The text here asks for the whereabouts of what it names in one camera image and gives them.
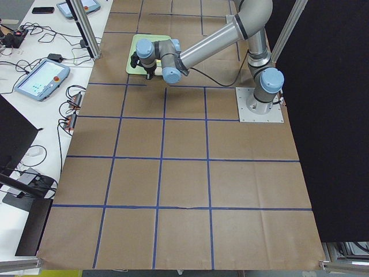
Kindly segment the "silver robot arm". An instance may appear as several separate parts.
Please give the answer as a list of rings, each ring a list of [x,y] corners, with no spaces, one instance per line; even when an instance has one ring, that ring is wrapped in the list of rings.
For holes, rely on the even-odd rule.
[[[254,91],[247,98],[246,105],[254,114],[267,114],[284,84],[283,73],[272,66],[271,53],[266,43],[265,24],[272,14],[273,2],[235,1],[235,5],[237,13],[229,23],[187,50],[180,49],[177,39],[154,42],[140,39],[130,58],[131,67],[144,68],[146,78],[150,80],[157,68],[156,62],[160,61],[164,81],[176,84],[195,65],[239,40],[246,40],[248,68],[255,81]]]

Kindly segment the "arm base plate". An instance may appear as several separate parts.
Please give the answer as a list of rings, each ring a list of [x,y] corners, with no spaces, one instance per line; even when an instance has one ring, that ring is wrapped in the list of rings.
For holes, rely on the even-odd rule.
[[[283,123],[283,114],[277,96],[270,103],[262,103],[254,97],[254,88],[236,87],[239,121],[241,123]]]

